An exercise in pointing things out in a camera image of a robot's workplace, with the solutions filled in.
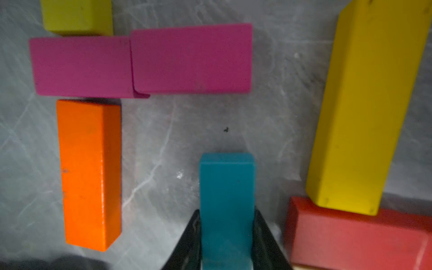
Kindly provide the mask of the long yellow block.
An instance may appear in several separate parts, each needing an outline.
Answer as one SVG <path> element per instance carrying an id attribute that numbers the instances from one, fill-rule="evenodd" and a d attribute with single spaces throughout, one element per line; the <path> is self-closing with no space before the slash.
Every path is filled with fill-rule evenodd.
<path id="1" fill-rule="evenodd" d="M 339 14 L 306 180 L 319 207 L 377 214 L 431 21 L 430 1 L 352 1 Z"/>

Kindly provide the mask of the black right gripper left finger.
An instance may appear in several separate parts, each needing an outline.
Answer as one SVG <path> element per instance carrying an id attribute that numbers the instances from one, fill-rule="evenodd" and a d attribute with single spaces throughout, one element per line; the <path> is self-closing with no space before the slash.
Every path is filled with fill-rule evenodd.
<path id="1" fill-rule="evenodd" d="M 200 210 L 197 209 L 162 270 L 201 270 L 201 236 Z"/>

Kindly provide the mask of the long orange block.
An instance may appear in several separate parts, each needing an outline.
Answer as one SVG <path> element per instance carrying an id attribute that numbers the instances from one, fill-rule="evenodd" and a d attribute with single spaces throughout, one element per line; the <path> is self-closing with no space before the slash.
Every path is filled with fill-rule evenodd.
<path id="1" fill-rule="evenodd" d="M 122 232 L 122 114 L 119 105 L 56 103 L 65 239 L 100 252 Z"/>

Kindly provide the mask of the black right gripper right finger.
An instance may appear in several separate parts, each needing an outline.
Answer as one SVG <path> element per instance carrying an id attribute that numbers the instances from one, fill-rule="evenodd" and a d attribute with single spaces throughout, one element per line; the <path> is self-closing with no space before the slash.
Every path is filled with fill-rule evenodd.
<path id="1" fill-rule="evenodd" d="M 254 270 L 293 270 L 257 208 L 253 224 L 252 262 Z"/>

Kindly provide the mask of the red block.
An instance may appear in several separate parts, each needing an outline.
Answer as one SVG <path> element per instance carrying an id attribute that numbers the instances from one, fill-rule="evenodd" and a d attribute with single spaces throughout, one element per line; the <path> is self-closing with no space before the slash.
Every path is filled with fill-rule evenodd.
<path id="1" fill-rule="evenodd" d="M 429 270 L 432 219 L 380 209 L 376 216 L 289 202 L 284 247 L 293 264 L 330 270 Z"/>

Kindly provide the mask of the teal blue block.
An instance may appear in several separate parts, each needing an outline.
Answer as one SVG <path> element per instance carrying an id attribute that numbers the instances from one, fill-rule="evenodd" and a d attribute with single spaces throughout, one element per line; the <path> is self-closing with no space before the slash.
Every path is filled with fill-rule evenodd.
<path id="1" fill-rule="evenodd" d="M 249 153 L 205 153 L 200 160 L 202 267 L 252 268 L 255 159 Z"/>

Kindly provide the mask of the magenta block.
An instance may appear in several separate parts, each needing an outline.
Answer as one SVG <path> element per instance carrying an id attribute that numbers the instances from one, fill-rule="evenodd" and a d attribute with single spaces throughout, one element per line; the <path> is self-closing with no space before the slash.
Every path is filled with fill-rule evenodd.
<path id="1" fill-rule="evenodd" d="M 134 88 L 140 94 L 251 91 L 252 24 L 142 29 L 130 38 Z"/>
<path id="2" fill-rule="evenodd" d="M 44 37 L 29 40 L 36 93 L 41 96 L 148 99 L 133 85 L 130 39 Z"/>

